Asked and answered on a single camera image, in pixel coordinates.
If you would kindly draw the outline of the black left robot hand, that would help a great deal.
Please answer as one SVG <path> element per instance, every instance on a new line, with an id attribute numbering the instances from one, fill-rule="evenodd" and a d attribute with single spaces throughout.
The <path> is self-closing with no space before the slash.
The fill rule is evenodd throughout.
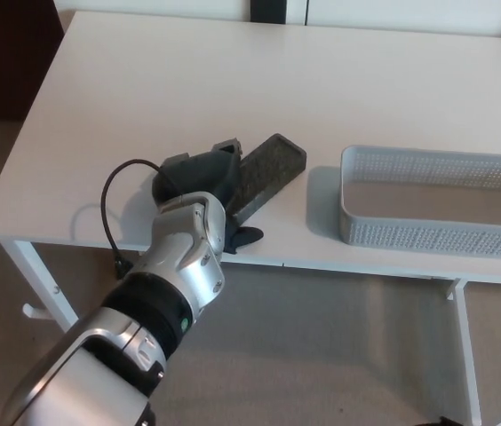
<path id="1" fill-rule="evenodd" d="M 244 156 L 240 141 L 232 138 L 201 154 L 169 157 L 152 181 L 155 204 L 161 208 L 167 201 L 195 192 L 215 196 L 226 212 L 224 251 L 234 255 L 264 237 L 263 231 L 244 226 L 237 216 L 254 196 L 251 168 L 257 165 L 258 155 L 256 148 Z"/>

